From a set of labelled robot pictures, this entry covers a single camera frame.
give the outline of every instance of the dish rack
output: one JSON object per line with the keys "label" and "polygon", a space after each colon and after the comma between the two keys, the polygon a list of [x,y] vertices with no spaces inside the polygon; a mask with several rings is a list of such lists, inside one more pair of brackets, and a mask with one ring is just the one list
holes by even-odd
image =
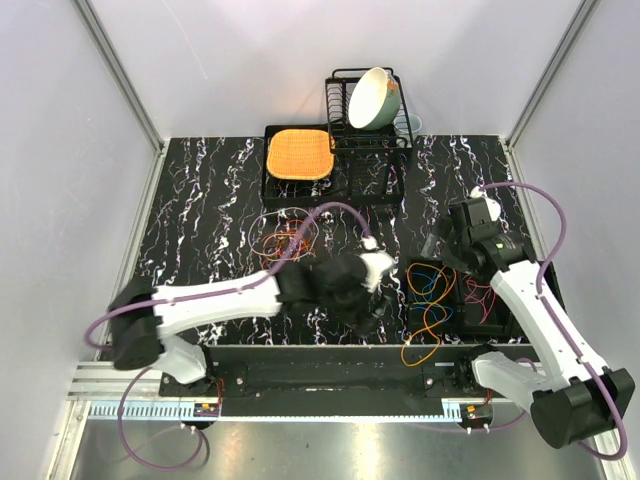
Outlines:
{"label": "dish rack", "polygon": [[[322,125],[270,125],[265,129],[262,166],[262,203],[267,209],[309,208],[326,202],[343,202],[354,207],[391,205],[398,207],[404,198],[403,164],[408,162],[414,138],[396,134],[394,126],[378,130],[358,130],[349,123],[349,100],[355,85],[368,68],[334,70],[325,80],[327,123]],[[409,125],[400,79],[401,105],[396,124]],[[267,158],[273,136],[286,129],[316,129],[329,132],[331,152],[335,155],[331,174],[315,181],[282,180],[267,170]]]}

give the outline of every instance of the white wall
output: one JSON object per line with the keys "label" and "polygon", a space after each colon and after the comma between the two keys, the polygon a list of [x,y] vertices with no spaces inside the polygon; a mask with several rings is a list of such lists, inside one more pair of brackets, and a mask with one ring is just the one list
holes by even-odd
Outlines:
{"label": "white wall", "polygon": [[507,134],[579,0],[93,0],[161,135],[326,119],[335,68],[392,66],[429,133]]}
{"label": "white wall", "polygon": [[153,153],[69,1],[0,10],[0,477],[37,478]]}
{"label": "white wall", "polygon": [[[613,368],[640,382],[640,4],[601,2],[516,154],[525,179],[566,209],[558,277],[569,314]],[[557,218],[535,204],[545,243]],[[640,468],[640,393],[626,424]]]}

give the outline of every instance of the marble surface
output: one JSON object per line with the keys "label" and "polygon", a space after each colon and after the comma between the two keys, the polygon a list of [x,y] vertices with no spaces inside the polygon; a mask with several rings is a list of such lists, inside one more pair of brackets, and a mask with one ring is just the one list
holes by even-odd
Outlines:
{"label": "marble surface", "polygon": [[[261,269],[247,234],[264,213],[260,199],[263,149],[262,138],[172,139],[135,275],[151,278],[154,285],[193,285]],[[419,255],[438,212],[475,185],[512,178],[494,136],[419,137],[413,156],[403,159],[402,175],[406,193],[397,211],[360,209],[380,244],[398,262],[382,286],[391,301],[375,334],[360,338],[322,309],[315,309],[296,318],[278,315],[200,327],[186,336],[207,345],[401,343],[408,335],[404,272],[408,259]],[[529,238],[515,190],[500,189],[493,196],[503,207],[503,227]],[[260,233],[268,233],[268,228]],[[316,255],[360,252],[359,238],[348,213],[328,211],[321,216]]]}

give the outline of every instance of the yellow orange plastic basket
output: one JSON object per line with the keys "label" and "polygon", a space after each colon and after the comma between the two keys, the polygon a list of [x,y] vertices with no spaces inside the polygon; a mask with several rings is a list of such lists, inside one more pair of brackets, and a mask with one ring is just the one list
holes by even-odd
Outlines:
{"label": "yellow orange plastic basket", "polygon": [[292,128],[271,139],[267,170],[283,180],[319,180],[331,173],[333,162],[327,132]]}

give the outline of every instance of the metallic floor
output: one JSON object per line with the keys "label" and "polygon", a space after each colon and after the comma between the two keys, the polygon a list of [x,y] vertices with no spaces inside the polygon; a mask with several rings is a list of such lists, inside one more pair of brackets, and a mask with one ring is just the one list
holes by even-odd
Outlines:
{"label": "metallic floor", "polygon": [[[496,405],[496,424],[516,414],[511,405]],[[135,448],[167,422],[128,422]],[[195,465],[177,473],[148,470],[123,454],[116,422],[90,420],[80,447],[75,480],[144,479],[581,479],[604,478],[599,463],[581,448],[553,450],[539,438],[530,420],[505,432],[485,435],[434,433],[408,424],[226,423],[206,430],[211,446]],[[197,441],[175,431],[143,449],[152,462],[185,460]]]}

